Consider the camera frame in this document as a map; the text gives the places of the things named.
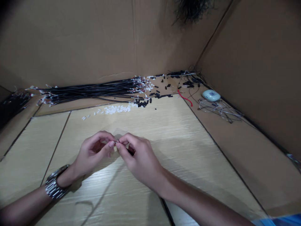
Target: wristwatch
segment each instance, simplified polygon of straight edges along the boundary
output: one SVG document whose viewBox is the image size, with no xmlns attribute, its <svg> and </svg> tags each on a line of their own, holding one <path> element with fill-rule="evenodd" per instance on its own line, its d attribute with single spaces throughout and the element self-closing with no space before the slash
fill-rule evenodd
<svg viewBox="0 0 301 226">
<path fill-rule="evenodd" d="M 45 190 L 47 195 L 49 195 L 52 199 L 56 200 L 59 198 L 62 198 L 66 192 L 68 191 L 68 188 L 61 188 L 56 183 L 57 177 L 63 173 L 70 165 L 65 165 L 61 168 L 59 168 L 57 171 L 53 172 L 46 180 L 45 182 Z"/>
</svg>

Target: wood grain surface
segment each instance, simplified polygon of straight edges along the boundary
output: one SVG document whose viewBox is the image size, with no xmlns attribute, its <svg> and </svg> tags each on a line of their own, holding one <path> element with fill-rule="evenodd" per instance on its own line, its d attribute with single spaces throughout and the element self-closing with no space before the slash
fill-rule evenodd
<svg viewBox="0 0 301 226">
<path fill-rule="evenodd" d="M 1 205 L 41 185 L 69 113 L 33 118 L 0 162 Z"/>
<path fill-rule="evenodd" d="M 94 116 L 98 107 L 73 111 L 46 176 L 72 163 L 83 140 L 97 131 L 116 136 L 130 132 L 149 139 L 162 165 L 176 176 L 248 219 L 265 217 L 189 107 L 177 97 L 153 98 L 146 108 L 113 115 Z M 181 213 L 174 216 L 177 225 L 195 225 L 178 207 L 173 209 Z M 131 175 L 118 152 L 85 176 L 81 186 L 45 213 L 38 224 L 54 221 L 57 225 L 169 224 L 157 195 Z"/>
</svg>

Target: bundle of black wires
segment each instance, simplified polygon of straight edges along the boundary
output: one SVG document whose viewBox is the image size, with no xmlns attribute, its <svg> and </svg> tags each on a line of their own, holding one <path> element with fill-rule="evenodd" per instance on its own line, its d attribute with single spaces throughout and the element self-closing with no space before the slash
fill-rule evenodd
<svg viewBox="0 0 301 226">
<path fill-rule="evenodd" d="M 16 90 L 0 103 L 0 130 L 15 115 L 23 111 L 29 105 L 25 105 L 30 100 L 30 93 L 23 89 Z"/>
<path fill-rule="evenodd" d="M 65 87 L 50 87 L 47 89 L 31 86 L 29 89 L 39 90 L 45 95 L 43 103 L 57 105 L 82 98 L 95 98 L 101 100 L 110 100 L 114 102 L 128 103 L 129 101 L 112 100 L 104 97 L 121 97 L 142 99 L 143 97 L 134 96 L 134 93 L 143 93 L 150 85 L 146 84 L 148 80 L 144 77 L 134 77 L 100 84 L 88 84 Z"/>
</svg>

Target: right hand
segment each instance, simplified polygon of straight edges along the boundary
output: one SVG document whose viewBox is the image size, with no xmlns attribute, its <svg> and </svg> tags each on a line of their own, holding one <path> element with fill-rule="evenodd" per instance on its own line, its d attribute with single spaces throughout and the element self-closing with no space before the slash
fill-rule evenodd
<svg viewBox="0 0 301 226">
<path fill-rule="evenodd" d="M 125 147 L 128 143 L 129 150 L 134 153 L 133 156 Z M 166 181 L 165 169 L 155 156 L 150 141 L 127 133 L 119 139 L 116 146 L 134 177 L 160 194 Z"/>
</svg>

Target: black wire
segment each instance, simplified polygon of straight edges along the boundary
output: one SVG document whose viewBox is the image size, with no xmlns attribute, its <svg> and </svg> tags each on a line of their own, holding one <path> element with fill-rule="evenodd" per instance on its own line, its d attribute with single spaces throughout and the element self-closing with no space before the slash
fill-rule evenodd
<svg viewBox="0 0 301 226">
<path fill-rule="evenodd" d="M 56 105 L 82 98 L 95 98 L 101 100 L 108 100 L 113 102 L 128 103 L 129 101 L 111 100 L 102 97 L 119 97 L 119 98 L 133 98 L 134 93 L 140 92 L 147 87 L 144 77 L 134 77 L 132 79 L 123 79 L 111 81 L 100 84 L 86 84 L 65 87 L 50 87 L 47 89 L 34 88 L 35 90 L 43 91 L 45 101 L 47 103 Z"/>
</svg>

